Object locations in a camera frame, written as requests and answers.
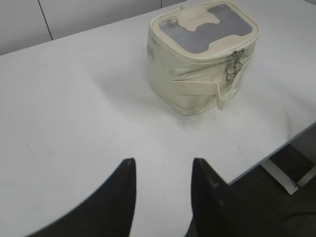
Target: white wall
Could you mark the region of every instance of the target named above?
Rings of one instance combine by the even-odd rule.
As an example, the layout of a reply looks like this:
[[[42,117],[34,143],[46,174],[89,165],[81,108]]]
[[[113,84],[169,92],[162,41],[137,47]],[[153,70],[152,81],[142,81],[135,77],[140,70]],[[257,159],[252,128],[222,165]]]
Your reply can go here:
[[[183,2],[185,0],[161,0],[162,1],[162,7],[171,6],[180,2]]]
[[[49,40],[37,0],[0,0],[0,55]]]
[[[40,0],[53,39],[140,15],[160,0]]]

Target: cream bag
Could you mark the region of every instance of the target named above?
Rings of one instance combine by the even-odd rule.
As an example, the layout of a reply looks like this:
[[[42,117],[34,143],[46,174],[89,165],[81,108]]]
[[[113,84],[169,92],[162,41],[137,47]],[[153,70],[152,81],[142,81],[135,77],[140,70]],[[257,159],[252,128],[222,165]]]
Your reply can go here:
[[[237,93],[258,36],[256,23],[227,1],[156,17],[147,48],[151,88],[183,115],[222,110]]]

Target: gray panel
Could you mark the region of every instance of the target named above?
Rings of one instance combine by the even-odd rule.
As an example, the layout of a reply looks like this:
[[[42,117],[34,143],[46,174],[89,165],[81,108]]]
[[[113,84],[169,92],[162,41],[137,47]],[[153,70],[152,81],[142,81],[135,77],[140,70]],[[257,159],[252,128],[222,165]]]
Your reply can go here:
[[[0,55],[50,40],[36,0],[0,1]]]
[[[40,0],[53,39],[160,8],[160,0]]]
[[[159,27],[190,53],[203,53],[208,50],[210,43],[224,37],[245,36],[252,32],[252,27],[225,4],[210,8],[208,12],[219,19],[218,24],[205,23],[199,25],[195,31],[188,31],[174,18],[160,22]]]
[[[305,1],[308,1],[308,2],[310,2],[311,4],[316,5],[316,0],[305,0]]]
[[[161,0],[161,7],[171,6],[185,0]]]

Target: white table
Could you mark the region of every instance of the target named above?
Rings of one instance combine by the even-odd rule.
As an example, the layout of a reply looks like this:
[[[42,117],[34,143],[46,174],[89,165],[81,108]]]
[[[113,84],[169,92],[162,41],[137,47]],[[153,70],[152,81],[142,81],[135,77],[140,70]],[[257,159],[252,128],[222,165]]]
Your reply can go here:
[[[193,2],[0,57],[0,236],[51,223],[135,157],[130,236],[181,237],[191,220],[194,157],[231,182],[311,126],[316,6],[236,2],[262,35],[222,112],[181,116],[148,85],[149,20]]]

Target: black object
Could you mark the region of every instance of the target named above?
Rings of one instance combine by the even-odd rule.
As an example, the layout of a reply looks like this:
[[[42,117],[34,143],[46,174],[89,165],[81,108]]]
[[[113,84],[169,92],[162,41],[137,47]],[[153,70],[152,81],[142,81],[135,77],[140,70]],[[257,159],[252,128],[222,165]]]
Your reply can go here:
[[[135,202],[136,165],[131,158],[77,208],[29,237],[128,237]]]
[[[294,237],[237,194],[204,159],[193,163],[191,199],[186,237]]]
[[[281,221],[287,221],[297,216],[316,216],[316,211],[295,212],[295,213],[282,217]]]

